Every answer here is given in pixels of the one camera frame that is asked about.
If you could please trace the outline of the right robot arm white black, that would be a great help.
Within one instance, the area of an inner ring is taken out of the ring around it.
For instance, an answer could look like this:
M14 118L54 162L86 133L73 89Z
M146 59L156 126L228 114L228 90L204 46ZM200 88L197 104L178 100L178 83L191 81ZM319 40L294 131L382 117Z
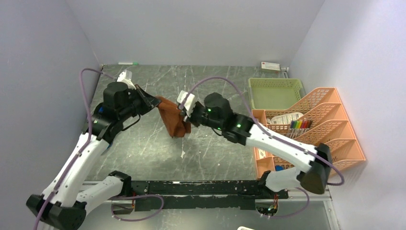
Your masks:
M323 194L332 169L330 148L314 146L274 132L256 119L233 112L230 103L214 92L201 104L193 94L178 98L183 103L186 119L192 124L221 132L228 141L267 151L293 165L290 169L264 172L258 186L263 198L276 192L301 187L313 194Z

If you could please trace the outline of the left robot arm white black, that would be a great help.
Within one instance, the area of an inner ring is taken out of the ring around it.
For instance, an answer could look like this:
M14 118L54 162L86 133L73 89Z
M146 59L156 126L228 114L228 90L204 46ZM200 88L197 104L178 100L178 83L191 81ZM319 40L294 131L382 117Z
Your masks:
M36 230L76 230L85 217L104 201L135 194L131 176L113 171L99 184L81 192L80 188L96 160L125 131L124 122L140 117L160 104L160 99L138 85L108 84L99 103L83 127L77 145L53 182L39 195L31 195L27 207L36 216Z

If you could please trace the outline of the brown towel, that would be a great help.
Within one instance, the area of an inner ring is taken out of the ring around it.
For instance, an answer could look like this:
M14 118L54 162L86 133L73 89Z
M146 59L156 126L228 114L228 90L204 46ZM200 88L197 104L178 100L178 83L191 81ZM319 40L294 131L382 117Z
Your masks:
M191 123L183 121L177 105L162 96L156 96L156 98L161 101L157 108L169 136L182 138L191 133Z

